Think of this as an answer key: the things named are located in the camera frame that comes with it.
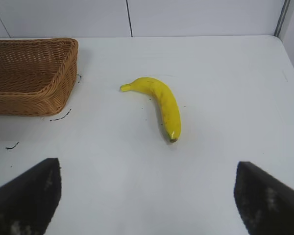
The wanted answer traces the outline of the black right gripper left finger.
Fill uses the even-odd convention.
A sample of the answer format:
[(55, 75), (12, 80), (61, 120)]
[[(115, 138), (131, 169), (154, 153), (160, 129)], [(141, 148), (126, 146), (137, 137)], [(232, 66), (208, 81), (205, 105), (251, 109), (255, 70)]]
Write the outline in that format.
[(43, 235), (61, 199), (57, 158), (47, 158), (0, 187), (0, 235)]

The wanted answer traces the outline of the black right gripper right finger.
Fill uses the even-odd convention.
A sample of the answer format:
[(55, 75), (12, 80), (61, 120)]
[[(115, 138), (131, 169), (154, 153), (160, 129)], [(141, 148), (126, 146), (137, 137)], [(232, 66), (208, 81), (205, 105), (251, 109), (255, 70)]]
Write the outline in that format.
[(294, 190), (251, 162), (239, 162), (238, 213), (250, 235), (294, 235)]

